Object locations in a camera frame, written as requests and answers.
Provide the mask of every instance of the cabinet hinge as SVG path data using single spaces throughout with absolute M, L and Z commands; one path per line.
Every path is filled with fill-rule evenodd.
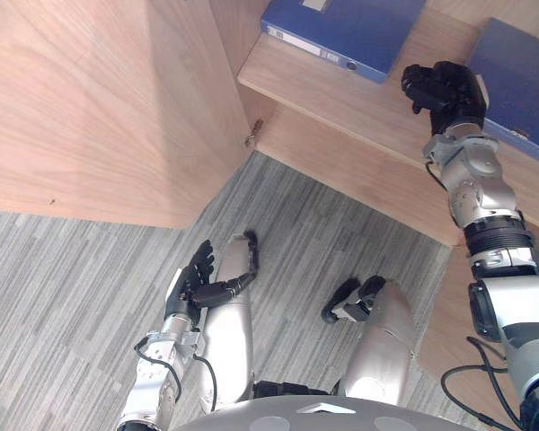
M 256 144 L 255 137 L 258 135 L 258 132 L 261 130 L 262 127 L 263 127 L 263 119 L 258 119 L 253 125 L 251 134 L 245 138 L 245 140 L 243 141 L 243 144 L 245 146 L 254 146 Z

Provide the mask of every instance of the wooden panel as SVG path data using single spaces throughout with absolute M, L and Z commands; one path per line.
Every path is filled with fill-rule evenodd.
M 234 75 L 261 33 L 261 16 L 270 0 L 210 0 L 219 35 Z
M 458 244 L 446 194 L 422 169 L 280 105 L 258 150 L 442 243 Z
M 539 38 L 539 0 L 428 0 L 426 6 L 480 28 L 492 16 Z
M 477 34 L 469 24 L 426 9 L 383 84 L 262 35 L 238 79 L 294 110 L 420 167 L 421 148 L 429 140 L 429 115 L 411 113 L 411 103 L 400 87 L 401 72 L 413 63 L 463 62 Z M 539 162 L 503 143 L 499 159 L 507 183 L 517 193 L 519 207 L 527 219 L 539 225 Z
M 215 28 L 208 0 L 0 0 L 0 209 L 190 224 L 249 153 Z
M 536 226 L 529 227 L 539 238 L 539 229 Z M 454 247 L 452 250 L 418 357 L 420 365 L 437 380 L 449 368 L 481 362 L 477 351 L 465 341 L 468 335 L 476 337 L 467 295 L 467 286 L 473 282 L 473 275 L 466 255 L 465 247 Z M 509 404 L 514 411 L 519 412 L 517 395 L 509 377 L 501 374 L 499 382 Z M 470 372 L 463 377 L 452 377 L 449 387 L 451 392 L 467 405 L 513 427 L 485 374 Z
M 237 76 L 261 33 L 261 15 L 270 0 L 210 0 L 225 54 Z M 238 84 L 250 128 L 258 119 L 268 121 L 276 103 L 248 87 Z

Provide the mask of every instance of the black cable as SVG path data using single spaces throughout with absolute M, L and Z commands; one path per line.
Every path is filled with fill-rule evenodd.
M 491 381 L 491 385 L 493 386 L 493 390 L 495 391 L 495 394 L 497 395 L 497 398 L 499 399 L 499 402 L 501 403 L 501 406 L 505 410 L 505 412 L 508 414 L 509 418 L 513 421 L 513 423 L 519 428 L 524 429 L 523 425 L 521 425 L 521 421 L 517 417 L 517 415 L 513 412 L 509 404 L 507 403 L 507 400 L 505 399 L 505 396 L 503 395 L 503 391 L 499 387 L 499 383 L 497 382 L 497 379 L 495 378 L 495 373 L 492 371 L 492 366 L 489 358 L 485 354 L 485 350 L 483 350 L 482 343 L 474 338 L 474 337 L 467 337 L 467 341 L 469 341 L 471 344 L 475 346 L 477 351 L 479 351 L 479 354 L 482 357 L 482 361 L 485 364 L 487 375 L 489 376 L 489 380 Z
M 470 408 L 466 404 L 463 404 L 459 399 L 457 399 L 447 389 L 447 384 L 446 384 L 447 379 L 453 374 L 460 373 L 460 372 L 463 372 L 463 371 L 469 371 L 469 370 L 479 370 L 479 371 L 486 372 L 488 374 L 488 376 L 490 377 L 490 381 L 491 381 L 491 384 L 493 386 L 493 390 L 495 391 L 495 394 L 497 395 L 497 398 L 499 399 L 499 402 L 501 403 L 501 406 L 506 411 L 506 413 L 511 418 L 511 420 L 517 425 L 517 427 L 519 429 L 521 429 L 521 430 L 524 429 L 522 427 L 522 425 L 521 425 L 521 422 L 517 419 L 517 416 L 515 415 L 515 413 L 513 413 L 513 410 L 511 410 L 510 406 L 508 405 L 507 400 L 503 396 L 503 392 L 499 387 L 499 383 L 497 382 L 497 379 L 495 378 L 495 373 L 503 374 L 503 373 L 506 373 L 508 371 L 508 369 L 507 368 L 495 368 L 495 367 L 493 367 L 491 365 L 491 362 L 490 362 L 489 358 L 485 354 L 484 349 L 487 348 L 495 356 L 499 357 L 502 360 L 505 360 L 506 358 L 498 350 L 496 350 L 495 348 L 493 348 L 489 344 L 482 342 L 479 339 L 476 339 L 474 337 L 467 337 L 466 339 L 475 348 L 477 348 L 477 350 L 479 351 L 480 356 L 482 357 L 483 364 L 481 364 L 481 365 L 462 365 L 462 366 L 458 366 L 456 368 L 452 368 L 452 369 L 446 371 L 441 376 L 441 389 L 443 389 L 443 392 L 445 393 L 445 395 L 454 404 L 456 404 L 459 408 L 463 409 L 464 411 L 466 411 L 470 415 L 475 416 L 481 422 L 489 425 L 490 427 L 496 427 L 496 428 L 504 430 L 504 431 L 513 431 L 511 428 L 500 424 L 495 419 L 490 418 L 489 416 Z
M 201 363 L 205 364 L 209 370 L 210 375 L 212 376 L 212 383 L 214 386 L 214 399 L 212 400 L 212 408 L 210 410 L 210 413 L 213 413 L 216 410 L 216 401 L 217 401 L 217 380 L 216 380 L 216 374 L 214 373 L 214 368 L 212 367 L 212 364 L 210 364 L 209 361 L 205 357 L 198 356 L 194 353 L 194 359 L 196 361 L 200 361 Z
M 435 173 L 429 168 L 429 166 L 433 164 L 433 162 L 426 162 L 425 163 L 425 170 L 428 172 L 429 175 L 431 175 L 431 178 L 436 181 L 437 184 L 441 186 L 441 189 L 447 191 L 446 186 L 443 185 L 443 182 L 437 177 Z
M 175 398 L 175 402 L 178 402 L 181 396 L 181 383 L 180 383 L 180 379 L 178 378 L 178 375 L 176 374 L 176 370 L 174 370 L 173 366 L 171 366 L 167 362 L 161 361 L 160 359 L 153 359 L 152 357 L 146 356 L 142 352 L 140 352 L 140 348 L 145 346 L 146 343 L 147 343 L 147 337 L 143 337 L 140 340 L 140 342 L 134 346 L 134 350 L 136 350 L 137 355 L 140 356 L 142 359 L 146 360 L 147 362 L 151 364 L 163 365 L 170 371 L 170 373 L 172 373 L 173 380 L 176 381 L 176 385 L 178 386 L 178 394 L 176 395 L 176 398 Z
M 447 370 L 444 372 L 444 374 L 441 376 L 441 389 L 443 390 L 444 394 L 454 403 L 456 404 L 460 409 L 466 411 L 472 416 L 475 416 L 478 418 L 481 422 L 484 424 L 489 425 L 490 427 L 496 427 L 498 429 L 501 429 L 503 431 L 513 431 L 509 427 L 505 427 L 503 424 L 500 424 L 495 419 L 490 418 L 489 416 L 485 415 L 484 413 L 481 413 L 477 410 L 472 409 L 471 407 L 467 406 L 466 404 L 463 404 L 459 399 L 457 399 L 450 391 L 447 389 L 447 379 L 456 373 L 461 373 L 463 371 L 469 371 L 469 370 L 480 370 L 480 371 L 487 371 L 486 365 L 462 365 L 457 366 L 455 368 L 451 368 L 450 370 Z M 492 368 L 494 373 L 506 373 L 507 368 Z

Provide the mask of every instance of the robot forearm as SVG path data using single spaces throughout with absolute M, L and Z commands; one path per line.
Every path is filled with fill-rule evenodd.
M 467 67 L 441 62 L 407 67 L 402 88 L 414 112 L 431 112 L 433 137 L 423 154 L 439 168 L 451 214 L 464 231 L 477 281 L 469 286 L 475 330 L 503 344 L 522 421 L 532 429 L 528 413 L 539 412 L 539 252 L 502 178 L 499 143 L 482 133 L 480 86 Z

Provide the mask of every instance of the striped carpet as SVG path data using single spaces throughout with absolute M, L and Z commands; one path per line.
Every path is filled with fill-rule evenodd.
M 319 311 L 346 278 L 398 281 L 419 340 L 449 249 L 253 154 L 190 229 L 0 213 L 0 430 L 112 430 L 135 378 L 132 346 L 158 329 L 165 290 L 198 244 L 254 229 L 254 364 L 264 380 L 329 390 L 361 331 Z M 200 414 L 194 365 L 176 425 Z M 411 369 L 404 405 L 477 428 Z

